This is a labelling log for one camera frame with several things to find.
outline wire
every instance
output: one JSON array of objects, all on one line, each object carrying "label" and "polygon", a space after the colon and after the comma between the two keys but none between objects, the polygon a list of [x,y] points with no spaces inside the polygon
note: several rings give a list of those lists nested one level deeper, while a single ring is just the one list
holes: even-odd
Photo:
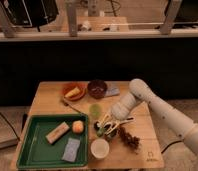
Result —
[{"label": "wire", "polygon": [[177,143],[181,143],[182,141],[174,141],[174,142],[171,142],[170,144],[168,144],[161,152],[161,154],[163,154],[170,146],[172,146],[173,144],[177,144]]},{"label": "wire", "polygon": [[117,4],[118,4],[118,2],[113,1],[113,0],[107,0],[107,1],[110,2],[111,7],[112,7],[112,11],[110,11],[110,12],[112,12],[113,15],[114,15],[115,17],[117,17],[117,13],[116,13],[116,9],[115,9],[114,3],[117,3]]},{"label": "wire", "polygon": [[[112,7],[112,11],[105,11],[105,13],[113,13],[115,17],[117,17],[117,11],[119,11],[121,9],[121,4],[120,2],[117,2],[115,0],[106,0],[106,1],[109,1],[111,3],[111,7]],[[81,0],[80,1],[80,4],[82,7],[84,8],[87,8],[88,7],[88,4],[87,4],[87,1],[86,0]]]},{"label": "wire", "polygon": [[7,120],[7,118],[0,112],[0,116],[5,120],[5,122],[10,126],[10,128],[13,130],[16,138],[18,139],[18,141],[20,141],[20,138],[18,136],[18,134],[16,133],[16,130],[14,129],[14,127],[11,125],[11,123]]}]

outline food item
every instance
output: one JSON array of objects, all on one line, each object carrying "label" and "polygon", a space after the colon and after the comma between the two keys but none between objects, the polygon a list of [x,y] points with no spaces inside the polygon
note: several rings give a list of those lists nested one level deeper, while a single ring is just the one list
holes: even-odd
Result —
[{"label": "food item", "polygon": [[62,156],[62,160],[75,162],[79,146],[80,140],[69,138]]},{"label": "food item", "polygon": [[65,94],[65,97],[70,98],[72,96],[76,96],[80,92],[81,92],[81,90],[78,87],[75,87],[74,89],[70,90],[67,94]]},{"label": "food item", "polygon": [[46,139],[50,144],[53,144],[57,139],[59,139],[63,134],[65,134],[70,127],[66,124],[66,122],[61,123],[58,127],[56,127],[53,131],[51,131]]},{"label": "food item", "polygon": [[84,131],[84,123],[80,120],[74,121],[72,126],[72,131],[76,134],[80,134]]},{"label": "food item", "polygon": [[130,133],[127,133],[125,128],[120,126],[119,127],[119,136],[121,137],[121,140],[128,146],[130,146],[132,149],[137,150],[139,147],[139,141],[140,138],[138,137],[132,137]]}]

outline wall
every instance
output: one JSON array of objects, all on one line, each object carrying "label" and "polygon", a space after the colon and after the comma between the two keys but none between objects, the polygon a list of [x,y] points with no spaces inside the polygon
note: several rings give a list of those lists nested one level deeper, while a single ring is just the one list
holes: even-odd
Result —
[{"label": "wall", "polygon": [[40,81],[131,80],[198,98],[198,38],[0,42],[0,105],[30,105]]}]

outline white cup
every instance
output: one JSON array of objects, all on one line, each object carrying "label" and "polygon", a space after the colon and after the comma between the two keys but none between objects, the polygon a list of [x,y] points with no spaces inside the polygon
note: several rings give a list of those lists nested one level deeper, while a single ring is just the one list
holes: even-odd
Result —
[{"label": "white cup", "polygon": [[109,154],[110,147],[106,140],[98,138],[92,142],[90,149],[95,158],[103,159]]}]

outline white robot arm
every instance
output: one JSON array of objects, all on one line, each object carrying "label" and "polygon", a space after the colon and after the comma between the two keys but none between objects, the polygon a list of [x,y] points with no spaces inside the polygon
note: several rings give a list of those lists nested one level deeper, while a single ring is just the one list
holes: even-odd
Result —
[{"label": "white robot arm", "polygon": [[198,124],[155,95],[144,81],[132,80],[129,89],[130,92],[112,106],[112,115],[118,120],[124,120],[139,100],[147,102],[148,106],[162,118],[178,138],[197,155],[195,170],[198,171]]}]

